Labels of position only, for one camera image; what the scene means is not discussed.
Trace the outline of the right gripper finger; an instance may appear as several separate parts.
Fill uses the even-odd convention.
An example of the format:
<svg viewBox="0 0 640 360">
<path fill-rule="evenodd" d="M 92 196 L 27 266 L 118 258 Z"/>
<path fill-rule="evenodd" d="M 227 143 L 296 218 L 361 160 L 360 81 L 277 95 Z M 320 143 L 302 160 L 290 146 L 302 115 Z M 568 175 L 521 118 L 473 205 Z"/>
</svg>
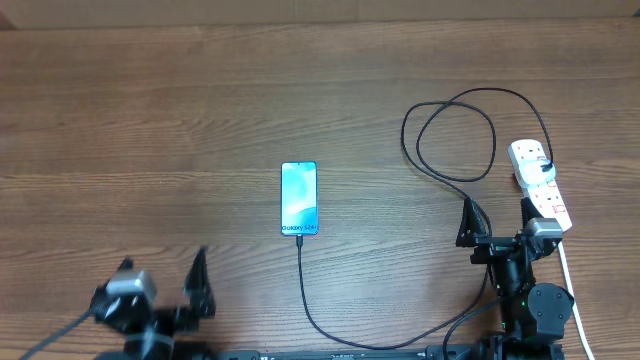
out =
<svg viewBox="0 0 640 360">
<path fill-rule="evenodd" d="M 475 247 L 479 240 L 486 239 L 488 236 L 484 211 L 471 197 L 465 197 L 456 246 Z"/>
<path fill-rule="evenodd" d="M 533 204 L 529 197 L 524 197 L 520 200 L 521 206 L 521 218 L 522 218 L 522 232 L 532 233 L 534 227 L 538 224 L 538 220 L 542 218 L 542 215 Z"/>
</svg>

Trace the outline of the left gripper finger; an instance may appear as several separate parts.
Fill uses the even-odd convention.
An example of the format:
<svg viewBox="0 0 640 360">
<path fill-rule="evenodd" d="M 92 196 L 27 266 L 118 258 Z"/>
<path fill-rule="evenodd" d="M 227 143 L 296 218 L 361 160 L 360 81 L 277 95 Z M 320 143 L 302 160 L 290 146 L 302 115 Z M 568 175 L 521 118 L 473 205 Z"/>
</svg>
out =
<svg viewBox="0 0 640 360">
<path fill-rule="evenodd" d="M 199 318 L 213 318 L 216 312 L 208 276 L 206 252 L 206 247 L 199 249 L 184 283 L 184 293 L 189 297 L 190 306 Z"/>
<path fill-rule="evenodd" d="M 98 286 L 91 298 L 90 310 L 97 310 L 112 298 L 128 294 L 132 290 L 131 275 L 133 273 L 134 261 L 126 257 L 116 272 L 101 286 Z"/>
</svg>

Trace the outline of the blue Galaxy smartphone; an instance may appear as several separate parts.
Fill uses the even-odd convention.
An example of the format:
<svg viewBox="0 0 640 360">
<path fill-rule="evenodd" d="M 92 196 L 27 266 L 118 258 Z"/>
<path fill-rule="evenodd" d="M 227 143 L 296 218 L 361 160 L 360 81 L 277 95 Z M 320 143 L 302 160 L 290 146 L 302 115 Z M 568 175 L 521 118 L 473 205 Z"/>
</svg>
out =
<svg viewBox="0 0 640 360">
<path fill-rule="evenodd" d="M 319 231 L 318 174 L 313 161 L 281 164 L 281 234 L 316 235 Z"/>
</svg>

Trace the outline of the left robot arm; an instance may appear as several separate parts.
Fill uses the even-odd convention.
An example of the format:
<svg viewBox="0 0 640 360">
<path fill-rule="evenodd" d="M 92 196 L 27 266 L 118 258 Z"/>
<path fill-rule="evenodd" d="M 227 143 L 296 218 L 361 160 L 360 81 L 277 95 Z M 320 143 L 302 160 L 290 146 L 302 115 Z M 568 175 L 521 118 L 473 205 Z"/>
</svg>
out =
<svg viewBox="0 0 640 360">
<path fill-rule="evenodd" d="M 195 350 L 177 352 L 175 336 L 194 332 L 202 320 L 215 316 L 206 252 L 205 247 L 198 250 L 187 273 L 183 286 L 189 298 L 186 305 L 157 308 L 157 289 L 151 274 L 136 270 L 129 257 L 104 285 L 95 289 L 90 315 L 125 337 L 123 350 L 114 355 L 116 358 L 179 359 L 197 354 Z"/>
</svg>

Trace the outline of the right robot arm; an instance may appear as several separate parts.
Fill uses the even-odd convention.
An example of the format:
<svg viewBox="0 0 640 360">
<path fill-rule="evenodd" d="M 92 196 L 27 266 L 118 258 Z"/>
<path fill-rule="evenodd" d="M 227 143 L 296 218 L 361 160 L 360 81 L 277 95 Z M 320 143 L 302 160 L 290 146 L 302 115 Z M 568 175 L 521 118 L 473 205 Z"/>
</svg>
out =
<svg viewBox="0 0 640 360">
<path fill-rule="evenodd" d="M 464 199 L 456 239 L 458 247 L 471 248 L 473 264 L 485 265 L 496 288 L 496 300 L 473 310 L 451 326 L 445 335 L 445 359 L 562 359 L 557 343 L 564 337 L 575 299 L 552 283 L 538 283 L 532 263 L 554 253 L 563 239 L 557 219 L 545 218 L 532 202 L 521 200 L 522 229 L 512 237 L 494 237 L 475 201 Z M 471 345 L 448 345 L 453 332 L 469 319 L 498 307 L 502 330 L 490 332 Z"/>
</svg>

